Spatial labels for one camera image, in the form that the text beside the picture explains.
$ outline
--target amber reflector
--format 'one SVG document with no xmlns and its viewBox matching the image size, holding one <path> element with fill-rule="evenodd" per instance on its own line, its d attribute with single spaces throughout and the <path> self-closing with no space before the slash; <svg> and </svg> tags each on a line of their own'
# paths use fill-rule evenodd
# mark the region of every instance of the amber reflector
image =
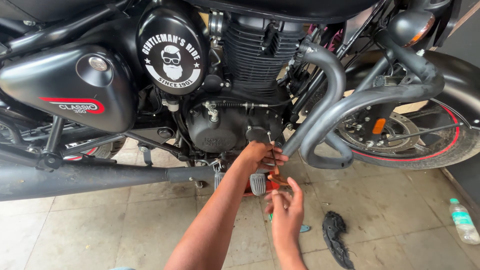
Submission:
<svg viewBox="0 0 480 270">
<path fill-rule="evenodd" d="M 384 129 L 385 122 L 386 122 L 385 118 L 377 119 L 377 122 L 375 122 L 375 126 L 373 126 L 372 133 L 373 134 L 382 133 L 382 130 Z"/>
<path fill-rule="evenodd" d="M 432 16 L 430 17 L 430 20 L 428 20 L 427 24 L 420 30 L 420 32 L 418 32 L 413 38 L 412 40 L 410 40 L 407 44 L 405 44 L 404 46 L 402 46 L 403 48 L 405 47 L 410 47 L 412 46 L 413 44 L 419 42 L 422 38 L 425 37 L 425 35 L 428 33 L 428 31 L 430 30 L 430 28 L 433 26 L 433 23 L 435 22 L 435 16 L 432 14 Z"/>
</svg>

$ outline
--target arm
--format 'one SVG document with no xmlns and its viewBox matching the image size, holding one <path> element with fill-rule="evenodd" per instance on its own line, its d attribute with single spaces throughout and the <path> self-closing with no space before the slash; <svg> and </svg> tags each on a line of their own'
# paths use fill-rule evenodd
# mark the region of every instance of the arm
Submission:
<svg viewBox="0 0 480 270">
<path fill-rule="evenodd" d="M 307 270 L 299 246 L 299 234 L 303 222 L 303 194 L 299 185 L 291 177 L 288 184 L 292 187 L 294 197 L 288 192 L 272 193 L 265 200 L 272 200 L 265 209 L 273 213 L 272 236 L 282 270 Z"/>
<path fill-rule="evenodd" d="M 193 220 L 168 259 L 165 269 L 221 269 L 233 231 L 233 223 L 250 174 L 257 168 L 271 170 L 273 145 L 251 142 L 233 162 L 212 197 Z M 275 148 L 278 165 L 288 157 Z"/>
</svg>

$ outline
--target foot peg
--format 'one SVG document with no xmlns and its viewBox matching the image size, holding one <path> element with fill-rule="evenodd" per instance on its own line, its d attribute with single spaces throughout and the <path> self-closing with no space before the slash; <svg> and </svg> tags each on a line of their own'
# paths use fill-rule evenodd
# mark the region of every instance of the foot peg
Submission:
<svg viewBox="0 0 480 270">
<path fill-rule="evenodd" d="M 265 174 L 254 173 L 250 175 L 250 188 L 252 189 L 252 193 L 256 196 L 265 194 L 267 190 Z"/>
<path fill-rule="evenodd" d="M 223 179 L 225 176 L 224 172 L 216 172 L 215 173 L 215 183 L 214 183 L 214 191 L 216 190 L 216 187 L 220 184 L 220 181 Z"/>
</svg>

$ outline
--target black rag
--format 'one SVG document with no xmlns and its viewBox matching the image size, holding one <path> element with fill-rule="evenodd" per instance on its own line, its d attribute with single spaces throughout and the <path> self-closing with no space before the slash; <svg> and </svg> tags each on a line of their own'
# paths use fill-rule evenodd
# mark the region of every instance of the black rag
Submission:
<svg viewBox="0 0 480 270">
<path fill-rule="evenodd" d="M 325 243 L 336 262 L 345 269 L 354 270 L 353 262 L 348 255 L 348 249 L 340 239 L 340 234 L 347 232 L 347 226 L 342 216 L 333 211 L 328 211 L 322 224 L 322 231 Z"/>
</svg>

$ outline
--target royal enfield classic 350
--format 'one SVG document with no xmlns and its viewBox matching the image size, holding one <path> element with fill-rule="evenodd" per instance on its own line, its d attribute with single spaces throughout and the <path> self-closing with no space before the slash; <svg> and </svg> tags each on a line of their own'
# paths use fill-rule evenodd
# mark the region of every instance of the royal enfield classic 350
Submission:
<svg viewBox="0 0 480 270">
<path fill-rule="evenodd" d="M 480 69 L 428 50 L 459 0 L 43 1 L 0 3 L 0 200 L 217 185 L 270 138 L 321 169 L 480 151 Z M 127 137 L 145 166 L 110 159 Z M 317 155 L 321 143 L 341 157 Z M 154 148 L 188 166 L 152 167 Z"/>
</svg>

